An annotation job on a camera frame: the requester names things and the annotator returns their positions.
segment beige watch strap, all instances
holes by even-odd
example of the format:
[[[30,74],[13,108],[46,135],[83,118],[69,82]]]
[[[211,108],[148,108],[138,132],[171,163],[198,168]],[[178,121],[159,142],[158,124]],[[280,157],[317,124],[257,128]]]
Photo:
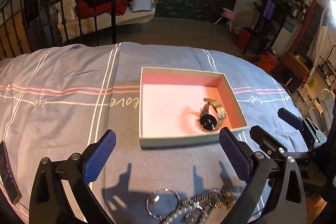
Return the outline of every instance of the beige watch strap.
[[[224,122],[224,119],[226,117],[226,112],[224,110],[224,107],[216,100],[212,100],[210,98],[204,98],[203,100],[207,104],[203,107],[202,114],[209,112],[209,106],[211,105],[218,115],[218,122],[217,122],[215,130],[221,129],[221,126],[222,126],[222,124]]]

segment cardboard box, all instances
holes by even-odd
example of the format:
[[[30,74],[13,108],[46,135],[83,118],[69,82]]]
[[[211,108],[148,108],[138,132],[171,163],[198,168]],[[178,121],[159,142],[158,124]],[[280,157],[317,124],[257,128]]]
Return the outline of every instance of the cardboard box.
[[[140,79],[139,138],[142,148],[206,144],[219,131],[204,132],[198,124],[203,98],[219,101],[226,111],[222,127],[248,128],[236,96],[224,74],[143,67]],[[217,117],[212,107],[209,113]]]

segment black watch face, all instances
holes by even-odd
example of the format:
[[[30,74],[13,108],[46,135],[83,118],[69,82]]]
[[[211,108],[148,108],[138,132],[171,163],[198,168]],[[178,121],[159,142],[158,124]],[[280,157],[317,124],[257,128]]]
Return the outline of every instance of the black watch face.
[[[210,114],[204,114],[202,117],[199,119],[199,123],[202,128],[205,130],[214,130],[217,124],[217,120],[214,116]]]

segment blue gripper pad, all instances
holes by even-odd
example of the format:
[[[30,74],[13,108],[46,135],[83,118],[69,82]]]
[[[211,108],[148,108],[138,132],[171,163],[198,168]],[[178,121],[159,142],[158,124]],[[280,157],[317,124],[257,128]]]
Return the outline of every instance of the blue gripper pad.
[[[98,178],[105,163],[116,146],[117,136],[114,131],[108,130],[107,134],[105,133],[104,135],[105,137],[102,137],[104,139],[99,140],[96,150],[84,163],[83,180],[86,185]]]
[[[302,120],[283,107],[278,110],[278,117],[290,126],[294,127],[296,130],[301,131],[303,129]]]
[[[234,168],[238,178],[249,181],[252,170],[252,150],[245,142],[238,141],[231,131],[222,128],[219,133],[219,143]]]

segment pink stool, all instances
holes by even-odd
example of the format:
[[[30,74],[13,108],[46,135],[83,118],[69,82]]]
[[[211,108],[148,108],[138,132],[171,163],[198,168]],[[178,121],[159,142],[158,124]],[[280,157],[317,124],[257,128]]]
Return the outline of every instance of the pink stool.
[[[232,22],[236,21],[237,14],[229,9],[223,8],[223,12],[220,13],[221,17],[215,22],[215,25],[223,18],[227,18],[229,20],[230,32],[232,30]]]

